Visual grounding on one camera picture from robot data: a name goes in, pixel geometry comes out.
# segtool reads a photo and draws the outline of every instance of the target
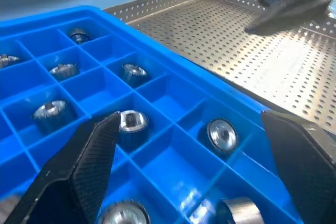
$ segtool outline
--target metal bushing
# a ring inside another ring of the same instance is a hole
[[[211,144],[220,154],[230,154],[239,143],[235,128],[224,119],[215,119],[209,122],[207,135]]]
[[[49,134],[76,119],[71,105],[66,101],[52,101],[43,104],[33,114],[38,129]]]
[[[77,64],[58,64],[49,71],[56,80],[63,81],[79,74]]]
[[[221,200],[216,212],[218,223],[265,224],[258,207],[248,198]]]
[[[109,207],[99,224],[150,224],[151,220],[143,205],[125,200]]]
[[[120,72],[121,79],[132,88],[136,88],[148,81],[149,75],[143,68],[134,64],[123,64]]]
[[[69,33],[69,38],[76,44],[83,44],[91,40],[89,34],[83,28],[74,28]]]
[[[149,120],[141,112],[127,110],[120,113],[119,146],[131,152],[146,142],[149,134]]]
[[[21,62],[21,59],[16,56],[9,56],[7,54],[2,54],[0,56],[0,68],[6,68]]]

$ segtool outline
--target blue plastic tray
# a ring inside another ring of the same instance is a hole
[[[93,40],[74,44],[67,33],[77,26]],[[118,147],[102,209],[132,198],[152,223],[198,223],[219,199],[249,197],[265,223],[301,223],[260,122],[267,108],[121,21],[78,7],[2,22],[3,53],[24,62],[0,70],[0,198],[24,193],[81,122],[135,109],[149,117],[150,137],[132,153]],[[58,82],[49,74],[69,62],[78,64],[79,75]],[[139,63],[151,80],[130,88],[118,77],[126,62]],[[31,115],[54,99],[70,102],[77,119],[43,135]],[[224,160],[197,139],[214,118],[232,122],[240,138]]]

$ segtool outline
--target metal part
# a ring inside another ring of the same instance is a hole
[[[21,197],[19,195],[10,195],[0,201],[0,224],[5,223],[20,199]]]
[[[66,101],[52,101],[40,106],[33,114],[39,130],[49,134],[76,119],[71,105]]]
[[[135,201],[121,201],[109,208],[100,224],[150,224],[145,208]]]
[[[83,44],[91,40],[89,34],[83,28],[74,28],[69,33],[69,38],[76,44]]]
[[[245,33],[264,10],[258,0],[138,0],[107,9],[254,99],[336,133],[335,19],[270,37]]]
[[[193,224],[221,224],[217,222],[215,206],[207,199],[201,202],[189,219]]]
[[[208,123],[207,134],[212,145],[220,153],[231,153],[238,146],[236,130],[224,119],[215,119]]]
[[[248,198],[224,199],[217,204],[218,223],[264,224],[258,207]]]
[[[123,64],[120,72],[121,79],[132,88],[136,88],[148,81],[148,73],[143,68],[133,64]]]
[[[131,152],[141,146],[148,138],[149,120],[141,112],[127,110],[120,113],[119,146]]]
[[[79,74],[77,64],[58,64],[49,71],[56,80],[63,81]]]
[[[7,54],[2,54],[0,56],[0,69],[6,68],[14,64],[20,63],[21,59],[16,56],[9,56]]]

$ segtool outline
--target shiny metal ring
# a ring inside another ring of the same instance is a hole
[[[143,205],[135,201],[121,201],[109,208],[100,224],[150,224],[150,217]]]
[[[83,28],[74,28],[69,34],[69,38],[76,44],[83,44],[91,40],[88,33]]]
[[[11,65],[18,64],[20,61],[21,59],[19,57],[2,54],[0,56],[0,68],[6,68]]]
[[[207,134],[212,145],[221,153],[232,152],[238,146],[235,128],[224,119],[215,119],[208,123]]]
[[[137,88],[148,81],[149,75],[143,68],[134,64],[126,63],[122,65],[120,77],[129,86]]]
[[[217,204],[218,223],[265,224],[258,207],[248,198],[224,199]]]
[[[141,112],[126,110],[120,113],[119,131],[121,132],[138,132],[147,125],[148,118]]]
[[[77,64],[58,64],[49,71],[56,80],[63,81],[79,74]]]
[[[34,112],[34,118],[46,118],[49,116],[57,115],[67,106],[66,101],[53,101],[43,104]]]

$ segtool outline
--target perforated metal sheet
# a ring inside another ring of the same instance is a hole
[[[130,24],[190,61],[336,133],[334,20],[271,37],[246,34],[244,26],[264,10],[257,0],[184,0]]]

